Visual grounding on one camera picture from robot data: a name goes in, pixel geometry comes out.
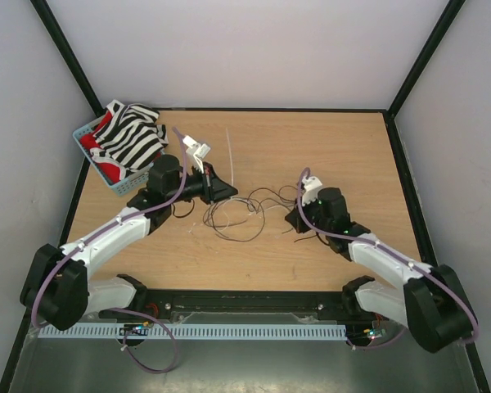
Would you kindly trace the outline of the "white zip tie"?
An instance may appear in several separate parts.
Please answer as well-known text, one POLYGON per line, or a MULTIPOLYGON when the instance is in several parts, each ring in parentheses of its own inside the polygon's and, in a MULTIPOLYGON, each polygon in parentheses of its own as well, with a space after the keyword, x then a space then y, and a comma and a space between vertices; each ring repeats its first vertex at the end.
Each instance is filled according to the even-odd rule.
POLYGON ((233 162, 233 155, 232 155, 232 144, 231 144, 231 138, 230 138, 230 133, 228 128, 226 128, 226 139, 227 139, 227 152, 228 152, 228 158, 229 158, 229 166, 230 166, 230 180, 231 180, 231 185, 234 187, 234 162, 233 162))

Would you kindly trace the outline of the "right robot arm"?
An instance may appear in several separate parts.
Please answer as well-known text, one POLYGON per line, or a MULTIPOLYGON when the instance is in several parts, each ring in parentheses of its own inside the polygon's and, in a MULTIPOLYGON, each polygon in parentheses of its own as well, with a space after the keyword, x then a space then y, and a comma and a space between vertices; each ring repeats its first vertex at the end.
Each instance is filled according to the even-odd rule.
POLYGON ((383 278, 363 276, 344 285, 341 308, 348 317, 379 314, 407 329, 430 353, 476 338, 478 320, 456 272, 386 245, 351 219, 339 188, 324 187, 316 177, 304 179, 285 219, 297 233, 315 232, 336 254, 383 278))

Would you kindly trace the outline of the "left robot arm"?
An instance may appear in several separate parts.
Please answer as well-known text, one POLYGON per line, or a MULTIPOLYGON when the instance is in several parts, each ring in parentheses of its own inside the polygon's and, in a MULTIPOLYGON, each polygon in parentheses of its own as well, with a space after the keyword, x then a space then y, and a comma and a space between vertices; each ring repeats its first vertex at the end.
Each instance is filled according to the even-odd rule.
POLYGON ((75 242, 59 247, 46 244, 35 252, 20 303, 34 319, 42 318, 60 330, 106 309, 140 316, 147 298, 138 280, 120 274, 94 281, 93 274, 125 247, 158 229, 171 216, 174 202, 198 198, 211 205, 237 193, 209 162, 188 173, 177 157, 160 156, 148 172, 146 186, 113 219, 75 242))

